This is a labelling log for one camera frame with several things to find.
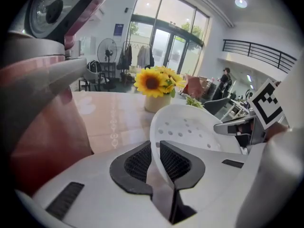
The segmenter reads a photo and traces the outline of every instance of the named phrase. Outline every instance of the yellow flower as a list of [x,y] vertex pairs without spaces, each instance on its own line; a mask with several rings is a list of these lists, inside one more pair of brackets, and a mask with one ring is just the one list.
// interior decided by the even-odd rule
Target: yellow flower
[[164,94],[170,93],[174,89],[174,87],[175,87],[174,85],[170,85],[166,88],[164,87],[164,89],[163,89]]
[[142,69],[139,74],[135,77],[134,86],[137,87],[137,90],[142,92],[143,95],[147,96],[163,96],[167,85],[166,80],[168,76],[161,74],[155,69]]
[[171,70],[170,68],[166,68],[165,66],[157,66],[156,70],[168,75],[169,79],[171,80],[171,82],[180,88],[185,87],[185,80],[182,80],[182,77],[179,76],[175,71]]

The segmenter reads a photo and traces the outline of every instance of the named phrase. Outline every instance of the green leaf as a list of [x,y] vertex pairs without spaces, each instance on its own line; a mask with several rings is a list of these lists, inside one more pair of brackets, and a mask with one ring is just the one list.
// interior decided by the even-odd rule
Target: green leaf
[[171,80],[167,79],[166,82],[167,82],[168,86],[172,85],[172,81]]
[[194,98],[192,98],[190,96],[186,97],[186,104],[187,105],[195,106],[195,107],[200,108],[200,109],[203,108],[203,105],[201,104],[200,101],[198,101],[198,100],[196,100],[196,99],[194,99]]
[[172,89],[172,90],[171,90],[170,95],[171,95],[172,98],[175,97],[175,89]]

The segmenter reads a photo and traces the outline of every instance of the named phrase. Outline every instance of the balcony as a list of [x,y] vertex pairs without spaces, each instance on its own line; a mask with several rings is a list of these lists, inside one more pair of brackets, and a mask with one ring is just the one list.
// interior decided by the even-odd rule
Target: balcony
[[277,49],[230,39],[224,40],[220,59],[251,67],[276,80],[284,80],[296,62],[296,58]]

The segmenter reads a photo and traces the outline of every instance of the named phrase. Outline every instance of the window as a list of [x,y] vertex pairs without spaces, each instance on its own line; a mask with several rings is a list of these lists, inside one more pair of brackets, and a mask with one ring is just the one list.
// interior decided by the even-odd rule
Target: window
[[142,46],[150,43],[152,25],[132,21],[129,27],[128,41],[132,45],[132,66],[137,65],[137,55]]
[[194,8],[179,0],[162,0],[157,19],[190,32]]
[[177,72],[184,47],[185,47],[185,40],[183,38],[175,36],[173,40],[171,54],[169,57],[169,62],[167,64],[168,68],[171,68],[172,70]]
[[170,33],[157,29],[153,44],[153,57],[156,66],[162,66],[166,55]]
[[137,0],[133,14],[155,18],[161,0]]
[[196,11],[192,34],[198,37],[199,39],[203,38],[207,20],[208,18],[206,18],[201,12]]
[[195,66],[200,56],[201,47],[194,42],[190,41],[182,68],[180,70],[181,74],[193,75]]

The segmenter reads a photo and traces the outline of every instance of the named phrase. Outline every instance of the black railing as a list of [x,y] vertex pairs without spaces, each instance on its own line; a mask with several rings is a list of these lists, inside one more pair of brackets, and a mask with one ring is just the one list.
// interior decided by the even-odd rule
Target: black railing
[[224,40],[223,51],[253,57],[275,66],[285,73],[288,73],[296,62],[294,57],[285,52],[261,44],[242,40]]

